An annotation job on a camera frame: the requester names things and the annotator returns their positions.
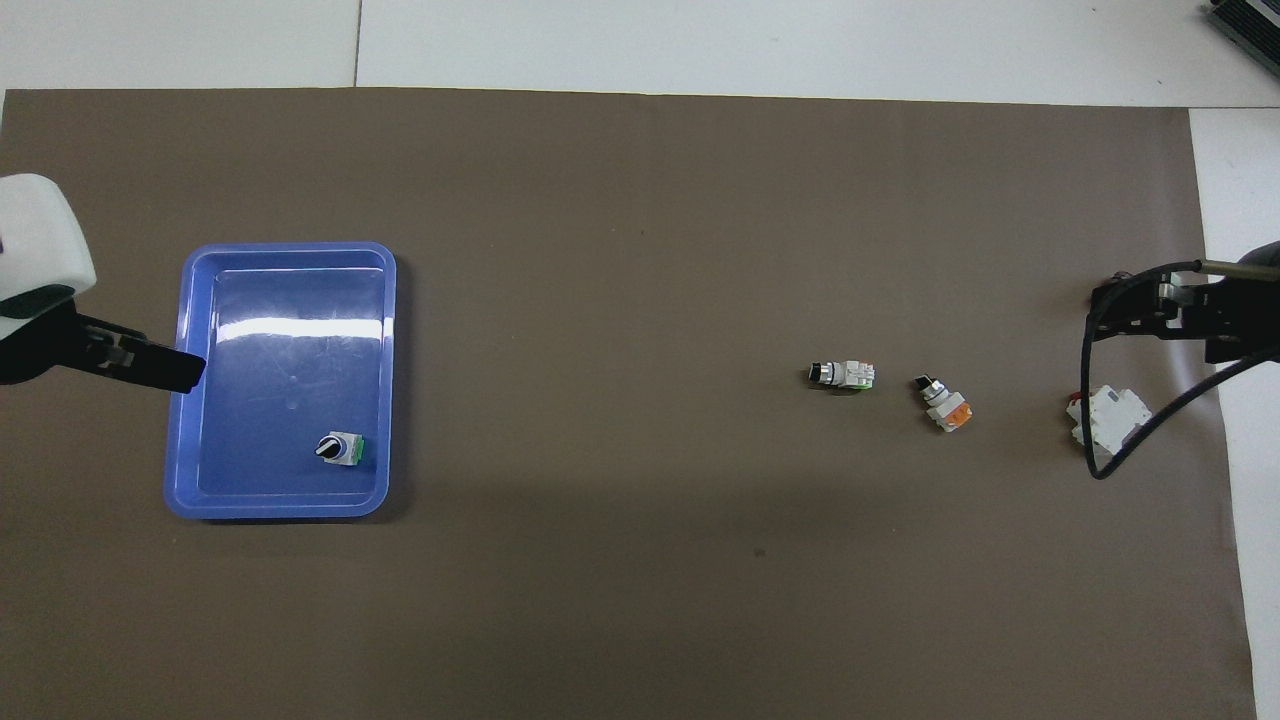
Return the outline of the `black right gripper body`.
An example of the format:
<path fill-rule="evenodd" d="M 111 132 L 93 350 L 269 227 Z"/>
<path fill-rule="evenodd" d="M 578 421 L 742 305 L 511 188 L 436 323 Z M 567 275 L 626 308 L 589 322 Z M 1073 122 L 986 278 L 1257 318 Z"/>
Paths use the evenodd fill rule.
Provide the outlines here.
<path fill-rule="evenodd" d="M 1179 314 L 1180 338 L 1204 343 L 1207 363 L 1230 363 L 1258 356 L 1277 361 L 1279 282 L 1276 268 L 1193 268 L 1179 275 L 1216 275 L 1193 284 Z"/>

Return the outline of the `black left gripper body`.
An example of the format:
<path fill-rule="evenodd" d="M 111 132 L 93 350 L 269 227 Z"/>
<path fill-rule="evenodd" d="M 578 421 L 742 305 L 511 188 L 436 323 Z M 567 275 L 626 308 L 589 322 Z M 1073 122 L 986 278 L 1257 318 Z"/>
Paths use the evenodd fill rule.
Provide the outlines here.
<path fill-rule="evenodd" d="M 91 338 L 96 319 L 67 300 L 26 323 L 1 341 L 1 384 L 32 380 L 54 366 L 99 370 L 100 351 Z"/>

